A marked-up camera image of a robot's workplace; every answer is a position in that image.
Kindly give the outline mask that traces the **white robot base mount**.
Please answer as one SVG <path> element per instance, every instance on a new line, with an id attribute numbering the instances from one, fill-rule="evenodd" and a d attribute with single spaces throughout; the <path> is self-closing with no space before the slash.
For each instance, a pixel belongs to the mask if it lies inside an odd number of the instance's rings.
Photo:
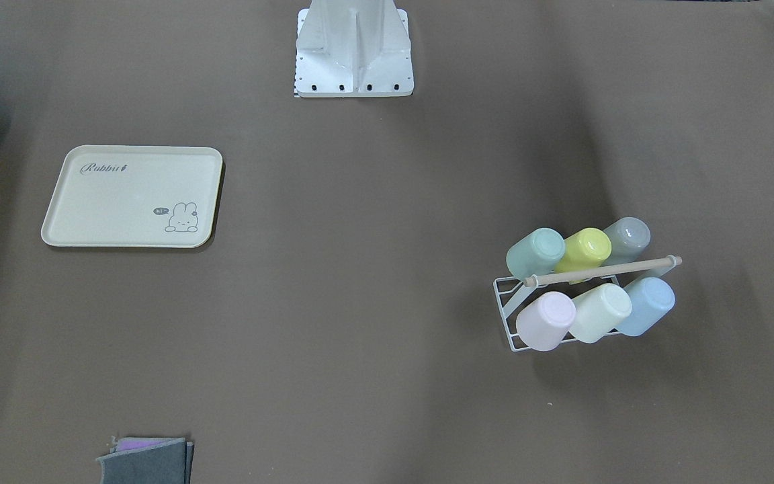
<path id="1" fill-rule="evenodd" d="M 313 1 L 298 12 L 296 49 L 295 96 L 414 92 L 409 16 L 393 1 Z"/>

